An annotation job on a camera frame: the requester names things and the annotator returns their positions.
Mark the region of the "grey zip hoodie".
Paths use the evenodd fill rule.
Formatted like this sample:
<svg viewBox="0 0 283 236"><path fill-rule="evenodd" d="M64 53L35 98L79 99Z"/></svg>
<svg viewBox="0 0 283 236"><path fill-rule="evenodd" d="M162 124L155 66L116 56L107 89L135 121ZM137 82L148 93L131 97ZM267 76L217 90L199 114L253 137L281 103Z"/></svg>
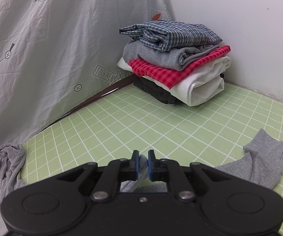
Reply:
<svg viewBox="0 0 283 236"><path fill-rule="evenodd" d="M218 167L167 159L166 181L120 178L120 159L87 162L26 185L22 146L0 148L0 235L278 235L283 142L263 129L243 158Z"/></svg>

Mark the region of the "green grid cutting mat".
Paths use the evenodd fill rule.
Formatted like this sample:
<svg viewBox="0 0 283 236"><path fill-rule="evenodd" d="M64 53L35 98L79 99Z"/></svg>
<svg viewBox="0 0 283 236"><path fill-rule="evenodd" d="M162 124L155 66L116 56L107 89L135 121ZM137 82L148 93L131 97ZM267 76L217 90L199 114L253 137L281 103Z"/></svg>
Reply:
<svg viewBox="0 0 283 236"><path fill-rule="evenodd" d="M184 166L192 161L219 166L242 158L260 129L283 141L283 103L226 84L196 107L163 104L129 85L28 140L21 178L30 184L87 161L104 166L129 158L133 150L153 149L158 158ZM283 176L275 191L283 197Z"/></svg>

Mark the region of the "black folded garment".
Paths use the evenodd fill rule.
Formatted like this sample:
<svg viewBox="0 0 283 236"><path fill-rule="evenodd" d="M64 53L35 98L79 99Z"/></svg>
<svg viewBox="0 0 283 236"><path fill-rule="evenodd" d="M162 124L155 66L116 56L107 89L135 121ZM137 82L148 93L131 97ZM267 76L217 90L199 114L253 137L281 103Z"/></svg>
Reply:
<svg viewBox="0 0 283 236"><path fill-rule="evenodd" d="M223 91L225 87L224 79L212 74L191 74L171 89L149 77L136 77L133 83L164 104L181 101L189 107L203 104Z"/></svg>

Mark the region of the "red checked folded shirt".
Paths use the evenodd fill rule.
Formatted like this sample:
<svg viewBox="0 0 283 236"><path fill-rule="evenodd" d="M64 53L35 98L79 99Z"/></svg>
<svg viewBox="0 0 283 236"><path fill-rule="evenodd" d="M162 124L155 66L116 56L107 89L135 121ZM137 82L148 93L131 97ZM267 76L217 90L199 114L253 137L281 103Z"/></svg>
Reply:
<svg viewBox="0 0 283 236"><path fill-rule="evenodd" d="M196 71L200 67L204 67L210 62L215 62L227 55L231 51L229 45L224 45L212 51L210 54L200 58L194 62L191 62L182 71L176 71L173 69L166 69L159 66L152 65L143 59L130 60L128 65L131 67L134 74L139 77L147 76L158 82L162 83L169 89L174 87L177 83L181 82L191 73Z"/></svg>

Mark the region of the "white folded garment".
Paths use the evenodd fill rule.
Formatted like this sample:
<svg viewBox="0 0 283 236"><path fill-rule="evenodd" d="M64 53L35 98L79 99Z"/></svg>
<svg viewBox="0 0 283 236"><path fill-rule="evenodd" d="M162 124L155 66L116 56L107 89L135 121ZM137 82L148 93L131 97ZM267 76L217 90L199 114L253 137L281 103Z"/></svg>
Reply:
<svg viewBox="0 0 283 236"><path fill-rule="evenodd" d="M225 88L224 72L231 58L224 56L196 69L171 89L150 77L136 77L133 85L164 104L183 102L194 107L210 100Z"/></svg>

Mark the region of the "grey folded garment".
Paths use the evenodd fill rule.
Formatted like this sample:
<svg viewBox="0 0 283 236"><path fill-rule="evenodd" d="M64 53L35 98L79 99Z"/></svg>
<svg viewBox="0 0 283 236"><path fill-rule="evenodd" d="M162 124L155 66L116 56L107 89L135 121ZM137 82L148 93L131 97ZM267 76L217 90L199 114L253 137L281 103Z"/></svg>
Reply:
<svg viewBox="0 0 283 236"><path fill-rule="evenodd" d="M143 45L141 41L130 41L124 47L123 59L126 63L129 63L130 60L143 59L158 67L182 71L193 61L205 57L217 48L219 45L201 45L180 49L172 48L167 52L161 52Z"/></svg>

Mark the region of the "blue plaid folded shirt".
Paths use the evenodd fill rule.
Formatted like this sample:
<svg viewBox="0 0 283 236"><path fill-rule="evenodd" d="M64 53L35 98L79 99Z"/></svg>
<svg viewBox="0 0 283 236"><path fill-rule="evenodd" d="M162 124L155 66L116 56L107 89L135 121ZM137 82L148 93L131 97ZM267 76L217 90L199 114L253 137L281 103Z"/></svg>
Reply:
<svg viewBox="0 0 283 236"><path fill-rule="evenodd" d="M160 52L168 52L173 48L218 45L222 42L215 32L202 24L166 20L136 23L119 29L119 33Z"/></svg>

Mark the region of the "white printed bed sheet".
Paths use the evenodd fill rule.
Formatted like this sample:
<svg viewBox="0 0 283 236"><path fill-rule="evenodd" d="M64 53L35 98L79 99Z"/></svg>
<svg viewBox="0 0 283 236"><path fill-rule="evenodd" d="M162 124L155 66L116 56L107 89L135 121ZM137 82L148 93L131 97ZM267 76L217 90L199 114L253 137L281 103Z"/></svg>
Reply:
<svg viewBox="0 0 283 236"><path fill-rule="evenodd" d="M0 0L0 146L128 78L119 30L156 15L170 20L164 0Z"/></svg>

